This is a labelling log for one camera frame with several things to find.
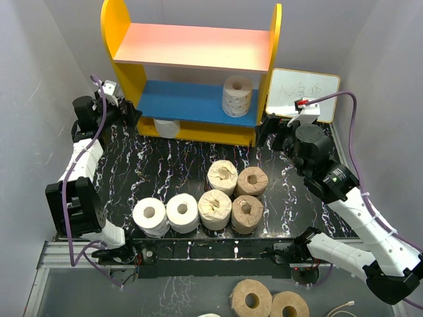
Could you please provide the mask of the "patterned white paper roll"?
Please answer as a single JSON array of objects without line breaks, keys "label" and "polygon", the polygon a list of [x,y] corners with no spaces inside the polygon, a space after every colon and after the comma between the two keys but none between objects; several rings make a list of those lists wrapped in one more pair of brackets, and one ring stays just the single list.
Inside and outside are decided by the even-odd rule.
[{"label": "patterned white paper roll", "polygon": [[252,81],[244,76],[230,76],[223,85],[222,109],[232,118],[247,115],[252,98]]}]

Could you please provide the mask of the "beige roll back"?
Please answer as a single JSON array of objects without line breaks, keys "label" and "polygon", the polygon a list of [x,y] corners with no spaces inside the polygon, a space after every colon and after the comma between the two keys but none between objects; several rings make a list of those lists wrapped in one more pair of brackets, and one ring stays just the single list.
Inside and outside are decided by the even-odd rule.
[{"label": "beige roll back", "polygon": [[213,162],[206,176],[206,191],[219,190],[228,196],[233,195],[237,185],[238,172],[229,160]]}]

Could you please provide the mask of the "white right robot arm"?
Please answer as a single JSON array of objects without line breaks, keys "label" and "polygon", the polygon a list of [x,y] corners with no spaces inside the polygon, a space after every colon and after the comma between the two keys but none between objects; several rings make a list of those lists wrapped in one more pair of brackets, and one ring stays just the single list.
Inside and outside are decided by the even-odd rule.
[{"label": "white right robot arm", "polygon": [[383,302],[395,305],[419,286],[422,252],[397,237],[396,230],[368,196],[347,166],[334,159],[334,143],[318,125],[287,123],[269,116],[258,128],[258,145],[274,134],[272,150],[283,152],[303,177],[305,187],[346,221],[360,237],[364,250],[339,242],[319,229],[307,228],[293,244],[273,254],[290,261],[320,259],[342,268],[366,283]]}]

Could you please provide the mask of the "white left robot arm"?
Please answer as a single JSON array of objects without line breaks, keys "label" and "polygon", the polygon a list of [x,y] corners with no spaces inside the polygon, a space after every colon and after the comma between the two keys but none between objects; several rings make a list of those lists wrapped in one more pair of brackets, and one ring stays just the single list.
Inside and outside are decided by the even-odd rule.
[{"label": "white left robot arm", "polygon": [[[93,178],[104,154],[106,130],[112,125],[134,129],[142,113],[125,98],[119,98],[116,102],[107,101],[104,112],[99,95],[95,98],[81,96],[72,105],[77,116],[71,128],[73,153],[60,179],[48,184],[45,189],[56,231],[62,238],[67,236],[62,201],[62,193],[65,192],[71,237],[84,238],[91,242],[99,240],[106,249],[114,250],[115,258],[128,264],[135,259],[137,248],[126,241],[122,228],[113,225],[106,218]],[[64,180],[67,182],[63,191]]]}]

